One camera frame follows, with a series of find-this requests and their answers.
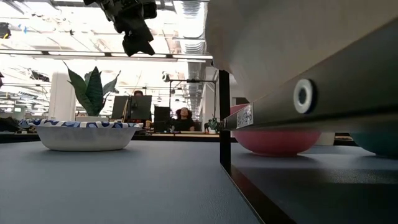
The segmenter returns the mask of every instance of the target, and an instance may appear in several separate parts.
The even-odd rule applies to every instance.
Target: blue patterned rim
[[[26,119],[19,126],[28,128],[30,126],[40,127],[67,127],[67,128],[140,128],[138,124],[117,123],[106,121],[80,122],[80,121],[56,121],[50,119]]]

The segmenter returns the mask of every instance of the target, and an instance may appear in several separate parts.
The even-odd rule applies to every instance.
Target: pink bowl
[[[246,105],[231,107],[231,114]],[[240,145],[261,156],[287,157],[308,150],[320,136],[320,132],[302,131],[233,131]]]

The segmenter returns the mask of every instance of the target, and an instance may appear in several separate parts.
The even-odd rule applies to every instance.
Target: teal bowl
[[[363,149],[378,156],[398,157],[397,132],[350,133],[354,142]]]

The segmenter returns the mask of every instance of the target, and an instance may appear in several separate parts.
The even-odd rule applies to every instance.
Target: duct
[[[204,38],[206,3],[199,1],[174,1],[173,4],[177,15],[180,17],[179,35],[184,38]],[[202,55],[205,53],[205,43],[200,40],[186,40],[181,42],[181,49],[183,54]],[[204,63],[187,62],[187,64],[189,79],[204,79]],[[203,84],[188,86],[188,97],[191,102],[190,109],[197,116],[199,115],[202,90]]]

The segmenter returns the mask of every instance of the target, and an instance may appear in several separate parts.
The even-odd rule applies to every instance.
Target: label
[[[253,103],[247,105],[236,115],[236,128],[243,128],[254,123]]]

